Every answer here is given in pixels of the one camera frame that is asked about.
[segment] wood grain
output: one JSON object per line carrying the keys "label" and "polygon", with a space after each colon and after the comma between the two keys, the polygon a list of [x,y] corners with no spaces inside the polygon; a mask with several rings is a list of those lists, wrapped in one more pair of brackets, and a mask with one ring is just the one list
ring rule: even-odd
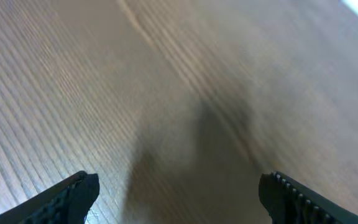
{"label": "wood grain", "polygon": [[86,170],[88,223],[265,223],[275,169],[358,214],[345,6],[0,1],[0,213]]}

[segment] wooden floor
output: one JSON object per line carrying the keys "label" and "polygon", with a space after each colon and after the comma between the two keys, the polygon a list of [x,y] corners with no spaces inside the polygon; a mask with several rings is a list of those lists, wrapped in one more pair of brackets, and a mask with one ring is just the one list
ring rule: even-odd
{"label": "wooden floor", "polygon": [[88,223],[268,223],[281,170],[358,214],[358,18],[325,0],[0,0],[0,213],[97,172]]}

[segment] wooden surface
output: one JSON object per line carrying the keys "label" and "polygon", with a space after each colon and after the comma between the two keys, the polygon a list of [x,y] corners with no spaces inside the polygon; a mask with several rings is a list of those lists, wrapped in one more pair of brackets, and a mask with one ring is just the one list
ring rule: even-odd
{"label": "wooden surface", "polygon": [[345,6],[0,0],[0,213],[86,170],[88,223],[269,223],[274,169],[358,214]]}

